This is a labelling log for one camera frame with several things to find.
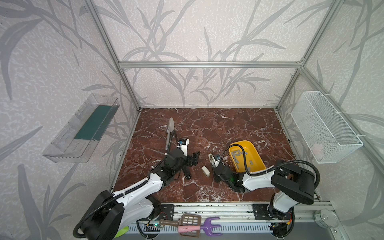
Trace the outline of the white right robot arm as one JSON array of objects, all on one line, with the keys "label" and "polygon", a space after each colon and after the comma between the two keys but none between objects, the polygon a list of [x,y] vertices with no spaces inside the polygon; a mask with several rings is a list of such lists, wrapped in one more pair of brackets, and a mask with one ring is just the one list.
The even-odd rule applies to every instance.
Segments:
[{"label": "white right robot arm", "polygon": [[312,205],[315,189],[321,175],[319,170],[307,161],[277,161],[268,169],[255,173],[236,173],[220,161],[214,161],[216,180],[226,183],[236,193],[248,193],[258,189],[276,188],[269,211],[287,213],[297,204]]}]

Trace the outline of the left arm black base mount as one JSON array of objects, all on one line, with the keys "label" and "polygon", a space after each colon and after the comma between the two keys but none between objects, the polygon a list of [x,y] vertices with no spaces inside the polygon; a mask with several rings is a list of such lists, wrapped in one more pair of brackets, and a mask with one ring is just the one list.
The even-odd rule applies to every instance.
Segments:
[{"label": "left arm black base mount", "polygon": [[147,199],[151,202],[153,210],[148,216],[148,220],[159,221],[169,220],[172,221],[174,218],[175,205],[173,204],[162,204],[155,197],[149,196]]}]

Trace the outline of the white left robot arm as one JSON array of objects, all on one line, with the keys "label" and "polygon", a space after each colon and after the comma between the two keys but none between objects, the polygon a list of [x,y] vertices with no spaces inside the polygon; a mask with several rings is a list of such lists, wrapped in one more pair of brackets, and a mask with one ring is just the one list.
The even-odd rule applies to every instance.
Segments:
[{"label": "white left robot arm", "polygon": [[199,157],[199,152],[186,156],[181,149],[173,149],[139,182],[114,193],[101,192],[75,225],[73,236],[112,240],[131,223],[154,218],[154,209],[161,203],[151,195],[168,186],[180,171],[196,166]]}]

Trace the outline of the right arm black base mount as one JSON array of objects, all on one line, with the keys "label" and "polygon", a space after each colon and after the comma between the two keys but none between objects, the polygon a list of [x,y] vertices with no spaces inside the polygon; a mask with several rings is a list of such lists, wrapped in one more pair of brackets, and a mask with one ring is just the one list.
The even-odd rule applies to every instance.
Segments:
[{"label": "right arm black base mount", "polygon": [[270,204],[268,203],[259,203],[252,204],[252,211],[255,217],[255,220],[258,221],[282,221],[282,222],[292,222],[295,219],[294,216],[294,207],[291,207],[287,213],[282,213],[277,210],[272,210]]}]

